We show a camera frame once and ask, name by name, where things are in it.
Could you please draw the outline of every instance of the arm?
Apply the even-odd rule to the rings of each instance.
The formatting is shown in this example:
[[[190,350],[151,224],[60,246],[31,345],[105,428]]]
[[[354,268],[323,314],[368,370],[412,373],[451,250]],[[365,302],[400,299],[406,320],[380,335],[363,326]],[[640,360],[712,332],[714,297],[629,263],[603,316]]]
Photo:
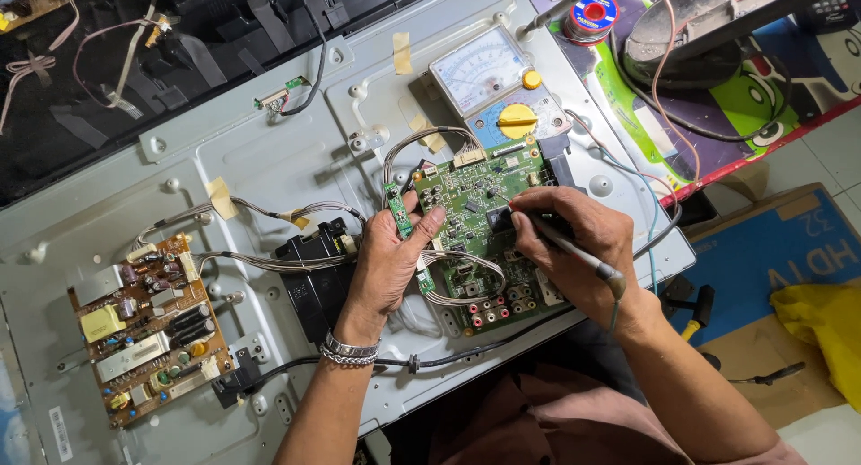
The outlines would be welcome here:
[[[404,196],[404,205],[407,211],[417,207],[415,192]],[[400,306],[419,252],[436,234],[444,217],[442,207],[425,217],[411,213],[415,229],[403,242],[389,210],[368,221],[350,293],[332,332],[339,342],[360,346],[377,343],[388,315]],[[352,463],[361,405],[373,368],[342,366],[322,358],[273,465]]]
[[[765,453],[780,438],[753,406],[670,326],[658,298],[640,288],[634,272],[630,217],[570,187],[539,187],[512,203],[557,213],[571,224],[576,243],[628,277],[616,335],[640,387],[671,437],[696,462],[728,462]],[[603,328],[613,299],[594,272],[574,256],[539,239],[531,221],[514,213],[517,248],[561,292]]]

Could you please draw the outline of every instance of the metal watch band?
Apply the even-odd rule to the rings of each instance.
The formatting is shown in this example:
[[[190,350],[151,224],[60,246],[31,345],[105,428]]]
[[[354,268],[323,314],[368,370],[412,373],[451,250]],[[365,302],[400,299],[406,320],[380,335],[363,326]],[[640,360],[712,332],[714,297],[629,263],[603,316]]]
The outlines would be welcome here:
[[[320,344],[320,354],[323,355],[326,359],[331,361],[335,361],[338,364],[350,364],[351,366],[369,366],[376,361],[377,353],[374,352],[370,356],[365,357],[348,357],[348,356],[340,356],[339,354],[335,354],[326,348],[325,344]]]
[[[327,349],[329,349],[329,351],[331,351],[332,354],[338,356],[368,357],[377,355],[377,352],[380,350],[380,341],[377,341],[376,344],[369,346],[348,345],[345,343],[339,343],[338,339],[335,339],[335,336],[332,336],[331,330],[329,330],[329,332],[326,334],[326,340],[323,342],[322,347],[326,347]]]

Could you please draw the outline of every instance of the silver bracelet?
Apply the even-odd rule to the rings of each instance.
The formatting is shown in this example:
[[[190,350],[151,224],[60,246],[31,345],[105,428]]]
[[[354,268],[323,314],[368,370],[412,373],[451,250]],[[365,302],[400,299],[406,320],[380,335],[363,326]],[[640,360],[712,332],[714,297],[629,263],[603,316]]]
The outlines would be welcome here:
[[[338,364],[350,364],[351,366],[368,366],[373,364],[376,361],[377,355],[379,355],[379,351],[375,351],[373,354],[364,357],[349,357],[349,356],[341,356],[340,354],[335,354],[329,348],[326,347],[325,344],[320,344],[320,354],[323,355],[326,359],[330,361],[335,361]]]

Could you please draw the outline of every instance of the left hand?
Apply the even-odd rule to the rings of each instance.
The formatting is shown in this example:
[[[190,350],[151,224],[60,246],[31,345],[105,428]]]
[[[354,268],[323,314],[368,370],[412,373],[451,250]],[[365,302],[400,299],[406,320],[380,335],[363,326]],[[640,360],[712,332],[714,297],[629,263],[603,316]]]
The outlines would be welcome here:
[[[406,286],[416,272],[421,250],[445,220],[445,210],[441,206],[422,217],[415,191],[404,195],[404,207],[413,224],[413,233],[405,241],[401,241],[389,209],[371,217],[365,226],[350,293],[335,329],[337,339],[346,339],[342,343],[372,345],[377,342],[388,315],[400,307]]]

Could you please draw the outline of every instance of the right hand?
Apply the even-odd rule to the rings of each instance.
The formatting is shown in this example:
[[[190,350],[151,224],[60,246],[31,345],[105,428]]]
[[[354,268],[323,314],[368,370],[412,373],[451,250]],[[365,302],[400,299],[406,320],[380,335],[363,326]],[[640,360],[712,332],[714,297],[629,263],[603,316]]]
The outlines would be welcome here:
[[[658,299],[637,283],[634,220],[630,216],[571,187],[533,187],[515,196],[511,204],[523,211],[564,217],[574,230],[577,245],[625,275],[628,286],[616,323],[619,336],[653,328],[659,322],[656,319],[665,320]],[[528,216],[514,212],[511,220],[517,229],[517,249],[538,265],[568,301],[608,329],[613,314],[613,295],[607,284],[579,258],[539,238]]]

